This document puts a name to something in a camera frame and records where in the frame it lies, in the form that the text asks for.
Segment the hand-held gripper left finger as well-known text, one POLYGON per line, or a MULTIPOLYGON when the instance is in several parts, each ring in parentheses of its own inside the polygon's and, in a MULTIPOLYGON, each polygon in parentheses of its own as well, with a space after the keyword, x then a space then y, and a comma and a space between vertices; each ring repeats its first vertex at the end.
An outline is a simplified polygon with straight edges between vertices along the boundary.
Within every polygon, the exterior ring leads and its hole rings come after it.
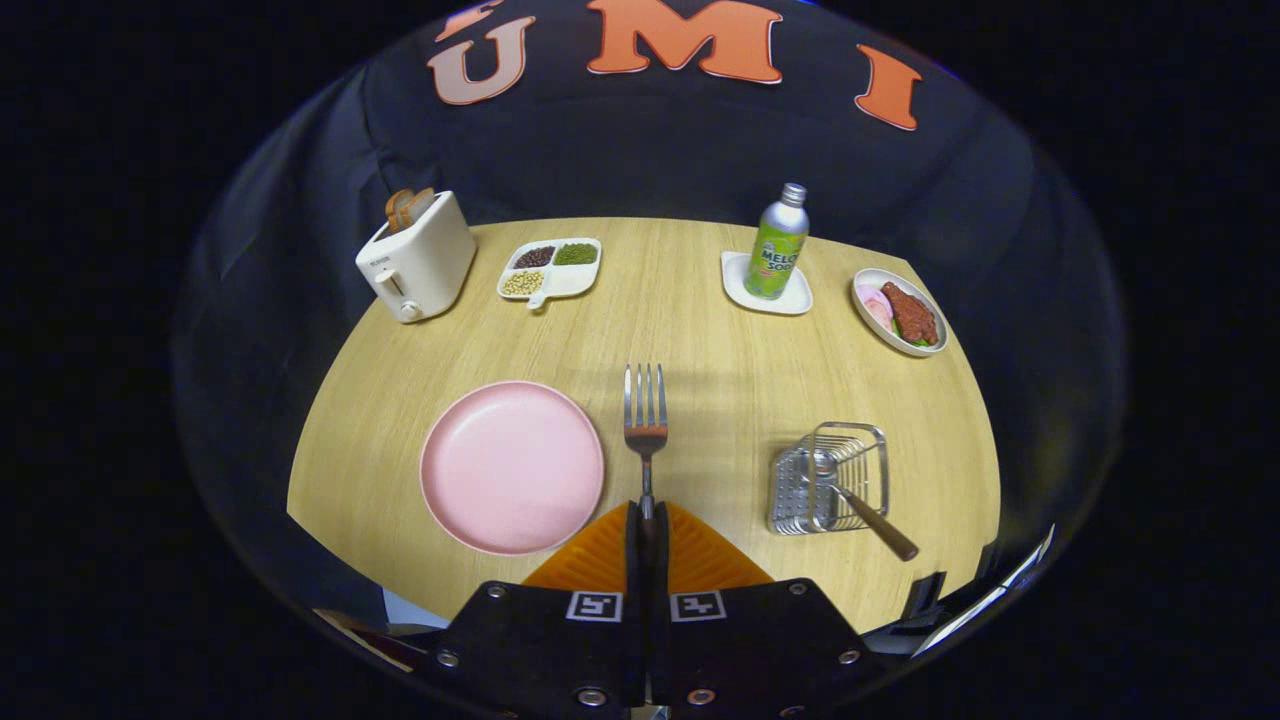
POLYGON ((448 628, 416 634, 419 669, 498 716, 628 716, 644 706, 637 515, 634 503, 617 511, 621 592, 484 582, 448 628))

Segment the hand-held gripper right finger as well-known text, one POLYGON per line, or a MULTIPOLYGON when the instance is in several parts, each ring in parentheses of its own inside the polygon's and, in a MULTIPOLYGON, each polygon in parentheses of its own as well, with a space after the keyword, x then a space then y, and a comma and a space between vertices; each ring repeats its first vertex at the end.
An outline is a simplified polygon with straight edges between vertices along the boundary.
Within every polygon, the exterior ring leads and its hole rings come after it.
POLYGON ((655 702, 673 716, 832 716, 886 662, 805 577, 769 580, 676 503, 655 507, 655 702))

